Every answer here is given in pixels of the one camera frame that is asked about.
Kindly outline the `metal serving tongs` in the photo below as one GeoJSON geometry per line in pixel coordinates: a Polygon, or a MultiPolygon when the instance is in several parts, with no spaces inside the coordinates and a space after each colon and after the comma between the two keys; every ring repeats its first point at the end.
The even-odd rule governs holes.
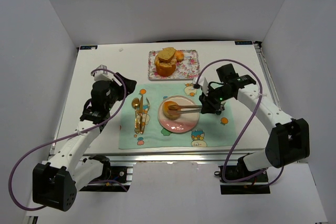
{"type": "Polygon", "coordinates": [[[182,114],[191,114],[191,113],[200,113],[200,114],[217,114],[220,115],[223,111],[225,111],[224,106],[220,106],[219,109],[213,109],[210,107],[202,107],[201,105],[179,105],[181,110],[175,111],[175,113],[182,114]]]}

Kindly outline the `orange glazed donut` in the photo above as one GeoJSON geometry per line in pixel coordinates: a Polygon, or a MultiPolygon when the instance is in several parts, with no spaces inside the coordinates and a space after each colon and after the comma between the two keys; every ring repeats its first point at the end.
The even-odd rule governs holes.
{"type": "Polygon", "coordinates": [[[180,111],[179,105],[174,101],[166,101],[163,103],[162,112],[166,118],[170,120],[176,120],[181,115],[179,113],[175,113],[175,111],[180,111]]]}

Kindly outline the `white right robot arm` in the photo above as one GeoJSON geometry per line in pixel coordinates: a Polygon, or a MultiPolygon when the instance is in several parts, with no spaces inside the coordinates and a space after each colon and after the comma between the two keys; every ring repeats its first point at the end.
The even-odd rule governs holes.
{"type": "Polygon", "coordinates": [[[234,98],[246,106],[251,118],[257,118],[269,134],[266,147],[239,158],[238,171],[247,176],[269,167],[282,168],[310,155],[309,124],[305,119],[294,119],[263,94],[262,84],[254,72],[240,76],[234,60],[216,70],[219,86],[213,88],[202,76],[193,85],[202,89],[199,100],[202,114],[214,114],[224,109],[224,102],[234,98]]]}

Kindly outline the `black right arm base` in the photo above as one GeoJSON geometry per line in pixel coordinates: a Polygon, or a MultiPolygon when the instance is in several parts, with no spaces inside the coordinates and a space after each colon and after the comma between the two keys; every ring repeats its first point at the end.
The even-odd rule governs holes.
{"type": "MultiPolygon", "coordinates": [[[[264,171],[261,174],[243,180],[241,182],[226,182],[223,177],[223,166],[219,166],[216,171],[214,171],[214,176],[219,179],[220,182],[220,193],[222,195],[262,195],[270,194],[270,186],[268,185],[268,175],[264,171]]],[[[246,165],[243,163],[243,158],[240,157],[236,165],[227,165],[225,169],[225,178],[227,180],[238,180],[244,177],[248,177],[259,170],[249,172],[246,165]]]]}

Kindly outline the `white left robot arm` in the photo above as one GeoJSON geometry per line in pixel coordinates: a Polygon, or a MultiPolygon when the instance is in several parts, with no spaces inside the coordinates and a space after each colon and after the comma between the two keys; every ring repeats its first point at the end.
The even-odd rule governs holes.
{"type": "Polygon", "coordinates": [[[46,163],[33,170],[33,202],[67,211],[77,192],[90,182],[107,180],[111,176],[110,160],[103,155],[90,156],[82,165],[79,161],[90,144],[100,135],[116,102],[132,94],[136,81],[115,73],[95,72],[91,97],[85,103],[74,136],[46,163]]]}

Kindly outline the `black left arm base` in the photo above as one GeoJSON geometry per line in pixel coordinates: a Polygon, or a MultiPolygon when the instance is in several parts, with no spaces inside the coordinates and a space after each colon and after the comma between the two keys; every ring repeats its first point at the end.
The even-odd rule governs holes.
{"type": "Polygon", "coordinates": [[[102,175],[93,179],[94,183],[80,189],[80,191],[89,192],[125,192],[130,188],[131,167],[126,165],[113,164],[107,156],[91,155],[82,159],[81,164],[89,161],[99,161],[103,164],[102,175]]]}

